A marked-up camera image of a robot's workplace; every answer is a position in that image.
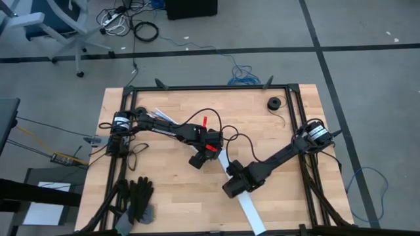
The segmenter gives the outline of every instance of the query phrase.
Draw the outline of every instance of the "yellow cable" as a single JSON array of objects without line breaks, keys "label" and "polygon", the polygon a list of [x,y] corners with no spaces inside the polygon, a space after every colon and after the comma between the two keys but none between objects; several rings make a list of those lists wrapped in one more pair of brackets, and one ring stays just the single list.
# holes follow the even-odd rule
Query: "yellow cable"
[{"label": "yellow cable", "polygon": [[84,164],[84,165],[88,165],[88,162],[86,162],[86,161],[82,161],[82,160],[76,159],[76,158],[74,158],[72,156],[69,156],[69,155],[66,155],[66,154],[63,154],[63,153],[59,153],[59,152],[51,149],[50,147],[48,147],[47,145],[45,145],[40,138],[38,138],[36,135],[34,135],[33,133],[31,133],[30,131],[28,131],[28,130],[22,128],[22,127],[19,127],[19,126],[16,126],[16,128],[18,130],[24,132],[25,134],[31,136],[36,142],[38,142],[39,145],[41,145],[46,150],[54,153],[55,155],[58,155],[58,156],[61,156],[61,157],[66,157],[66,158],[69,158],[69,159],[71,159],[73,161],[76,161],[78,163],[81,163],[81,164]]}]

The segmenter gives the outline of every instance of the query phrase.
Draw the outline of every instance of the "office chair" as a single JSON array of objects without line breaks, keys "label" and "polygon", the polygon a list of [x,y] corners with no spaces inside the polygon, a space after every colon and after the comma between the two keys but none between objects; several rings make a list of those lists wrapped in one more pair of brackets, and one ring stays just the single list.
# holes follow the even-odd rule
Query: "office chair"
[{"label": "office chair", "polygon": [[116,55],[110,47],[88,42],[87,39],[97,32],[101,26],[88,30],[85,27],[87,19],[87,3],[89,0],[33,0],[31,14],[11,18],[9,27],[25,27],[26,38],[31,41],[34,37],[49,35],[56,39],[63,47],[49,56],[52,63],[57,63],[55,56],[74,49],[77,76],[82,78],[80,70],[80,51],[86,52],[85,46],[92,46],[108,50],[108,55]]}]

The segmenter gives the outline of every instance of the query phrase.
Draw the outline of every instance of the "blue cable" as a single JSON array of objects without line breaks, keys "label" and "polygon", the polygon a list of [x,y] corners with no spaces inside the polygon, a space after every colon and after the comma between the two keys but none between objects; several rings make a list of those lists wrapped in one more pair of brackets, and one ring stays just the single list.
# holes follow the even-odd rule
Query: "blue cable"
[{"label": "blue cable", "polygon": [[261,83],[259,78],[256,75],[251,73],[252,72],[252,66],[238,65],[235,61],[235,58],[232,55],[223,54],[219,50],[217,50],[216,47],[214,47],[214,46],[211,46],[211,45],[199,46],[199,45],[197,45],[193,42],[179,44],[179,43],[176,43],[175,41],[173,41],[170,38],[165,38],[165,37],[162,37],[161,35],[159,35],[159,37],[161,39],[164,39],[166,41],[171,42],[172,44],[174,44],[178,47],[183,47],[183,46],[186,46],[186,45],[194,45],[195,47],[200,48],[200,49],[213,49],[221,56],[231,57],[235,66],[232,68],[232,71],[231,71],[232,72],[232,78],[229,80],[228,85],[236,85],[238,83],[243,83],[243,84],[246,84],[246,85],[259,85]]},{"label": "blue cable", "polygon": [[383,193],[382,193],[382,195],[381,195],[381,208],[382,208],[382,213],[381,213],[380,217],[378,218],[378,220],[365,220],[365,219],[362,219],[361,217],[359,217],[358,215],[356,215],[353,211],[352,211],[352,214],[353,214],[353,216],[354,216],[354,217],[356,217],[357,219],[359,219],[359,220],[361,220],[361,221],[363,221],[363,222],[367,222],[367,223],[375,223],[375,222],[379,222],[379,220],[381,220],[381,219],[383,218],[384,214],[385,214],[385,208],[384,208],[384,206],[383,206],[383,197],[385,196],[385,193],[387,192],[387,190],[388,190],[388,186],[389,186],[387,178],[385,178],[385,176],[384,176],[382,173],[380,173],[378,170],[376,170],[376,169],[374,169],[374,168],[371,168],[371,167],[362,167],[362,168],[358,169],[358,170],[357,170],[357,171],[353,174],[353,177],[351,178],[350,183],[348,183],[348,185],[347,185],[347,188],[346,188],[346,193],[348,193],[348,191],[350,190],[350,187],[351,187],[351,185],[352,185],[352,183],[353,183],[353,180],[354,180],[354,178],[356,177],[356,175],[357,175],[357,174],[359,174],[359,172],[361,172],[361,171],[362,171],[362,170],[364,170],[364,169],[368,169],[368,170],[373,170],[373,171],[375,171],[375,172],[376,172],[376,173],[378,173],[380,176],[382,176],[383,180],[385,181],[385,190],[383,191]]}]

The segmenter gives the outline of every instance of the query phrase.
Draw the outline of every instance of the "floor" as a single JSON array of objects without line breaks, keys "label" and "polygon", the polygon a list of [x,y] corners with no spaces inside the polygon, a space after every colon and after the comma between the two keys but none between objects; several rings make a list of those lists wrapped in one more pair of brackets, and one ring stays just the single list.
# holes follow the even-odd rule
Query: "floor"
[{"label": "floor", "polygon": [[[27,14],[30,0],[20,0],[15,11]],[[114,0],[90,2],[89,25]],[[213,17],[168,21],[164,11],[144,12],[139,19],[154,21],[163,37],[178,44],[213,45],[234,54],[238,64],[253,67],[262,83],[317,84],[331,130],[343,129],[337,139],[337,158],[343,163],[347,185],[358,167],[373,167],[388,180],[383,198],[385,213],[379,222],[362,227],[420,230],[420,2],[414,0],[226,0]],[[153,34],[144,30],[143,36]],[[84,60],[84,78],[75,76],[74,62],[56,65],[45,57],[58,43],[52,39],[28,42],[22,29],[5,29],[0,36],[0,96],[19,97],[19,114],[51,125],[91,133],[96,129],[104,89],[122,87],[131,79],[133,36],[96,34],[93,41],[110,45],[120,59]],[[90,54],[106,54],[89,49]],[[229,57],[194,53],[193,45],[176,47],[163,39],[137,41],[140,73],[134,86],[154,86],[159,78],[168,85],[225,85],[232,77]],[[39,62],[7,63],[11,58],[38,58]],[[87,159],[89,147],[78,136],[20,121],[55,149]],[[16,130],[10,138],[35,146]],[[23,181],[28,168],[56,167],[48,159],[6,145],[0,158],[0,178]],[[348,200],[363,219],[381,215],[384,180],[371,170],[358,175]],[[6,235],[10,214],[0,214],[0,235]],[[31,230],[18,235],[55,235],[63,229]]]}]

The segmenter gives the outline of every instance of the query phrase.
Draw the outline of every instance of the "white cable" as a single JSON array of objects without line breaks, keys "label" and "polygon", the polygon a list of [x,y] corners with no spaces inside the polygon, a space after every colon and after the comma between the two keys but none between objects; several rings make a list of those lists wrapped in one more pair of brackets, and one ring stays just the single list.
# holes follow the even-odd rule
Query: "white cable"
[{"label": "white cable", "polygon": [[[102,19],[100,20],[100,24],[101,24],[101,25],[103,25],[103,24],[104,24],[104,19],[105,19],[105,16],[107,16],[107,15],[108,15],[108,14],[105,14],[104,16],[102,16]],[[111,36],[121,35],[121,34],[123,34],[123,33],[125,32],[125,30],[127,29],[127,28],[124,26],[124,24],[125,24],[125,17],[124,17],[123,15],[121,15],[121,17],[119,18],[119,22],[118,22],[118,24],[116,24],[116,25],[114,25],[114,26],[112,26],[112,27],[110,27],[110,28],[105,28],[105,32],[106,32],[106,34],[111,35]],[[114,30],[116,30],[116,29],[118,29],[118,28],[122,28],[121,32],[118,32],[118,33],[112,33]]]}]

